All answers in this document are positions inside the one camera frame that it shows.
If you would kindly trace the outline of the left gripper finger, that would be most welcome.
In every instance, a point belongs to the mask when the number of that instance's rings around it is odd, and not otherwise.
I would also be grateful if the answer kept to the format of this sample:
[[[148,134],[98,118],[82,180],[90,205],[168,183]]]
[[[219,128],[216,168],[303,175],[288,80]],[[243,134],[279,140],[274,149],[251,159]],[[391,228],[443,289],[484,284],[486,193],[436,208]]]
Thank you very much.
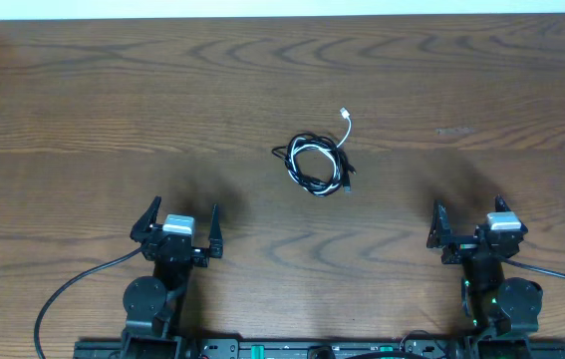
[[[208,240],[209,256],[212,258],[221,258],[223,256],[223,237],[219,223],[219,208],[217,204],[215,204],[212,209]]]
[[[152,226],[156,224],[160,204],[161,197],[156,196],[144,214],[132,226],[130,233],[131,240],[138,243],[144,243],[148,238],[150,238],[153,232]]]

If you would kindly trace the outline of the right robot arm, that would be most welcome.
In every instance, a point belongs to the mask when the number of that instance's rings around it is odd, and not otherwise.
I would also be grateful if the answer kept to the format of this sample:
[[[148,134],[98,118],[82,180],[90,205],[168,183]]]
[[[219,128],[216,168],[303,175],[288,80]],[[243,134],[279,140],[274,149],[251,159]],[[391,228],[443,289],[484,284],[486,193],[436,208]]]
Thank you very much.
[[[462,267],[462,307],[473,329],[454,340],[450,358],[529,358],[528,335],[538,330],[543,290],[533,281],[505,277],[502,263],[519,252],[527,227],[499,195],[495,210],[472,234],[456,234],[437,200],[426,240],[443,264]]]

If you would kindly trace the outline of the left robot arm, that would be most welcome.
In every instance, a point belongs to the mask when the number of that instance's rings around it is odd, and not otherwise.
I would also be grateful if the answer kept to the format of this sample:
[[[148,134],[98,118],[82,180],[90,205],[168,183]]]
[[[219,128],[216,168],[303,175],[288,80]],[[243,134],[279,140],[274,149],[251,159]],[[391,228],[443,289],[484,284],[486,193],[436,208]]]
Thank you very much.
[[[199,356],[195,341],[179,332],[179,321],[193,268],[206,267],[210,259],[223,256],[218,206],[212,208],[208,245],[200,247],[193,244],[195,219],[170,214],[158,223],[160,204],[161,198],[155,197],[131,230],[131,239],[141,245],[153,272],[133,280],[124,293],[123,358]]]

